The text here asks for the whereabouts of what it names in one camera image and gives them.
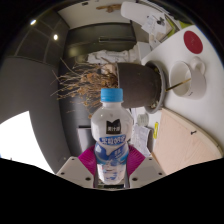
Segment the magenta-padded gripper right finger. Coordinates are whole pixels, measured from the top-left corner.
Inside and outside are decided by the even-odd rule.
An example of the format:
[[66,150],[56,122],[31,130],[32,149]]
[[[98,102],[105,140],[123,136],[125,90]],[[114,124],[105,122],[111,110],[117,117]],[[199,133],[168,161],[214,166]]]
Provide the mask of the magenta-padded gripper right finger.
[[125,174],[126,188],[140,188],[165,176],[165,172],[153,157],[145,157],[133,146],[129,147]]

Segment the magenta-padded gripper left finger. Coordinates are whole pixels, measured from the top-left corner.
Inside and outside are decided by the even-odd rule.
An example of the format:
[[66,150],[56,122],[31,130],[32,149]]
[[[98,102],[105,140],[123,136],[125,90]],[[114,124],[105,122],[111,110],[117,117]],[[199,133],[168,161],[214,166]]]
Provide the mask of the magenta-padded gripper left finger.
[[89,147],[78,157],[71,156],[56,175],[84,188],[97,188],[98,173],[94,147]]

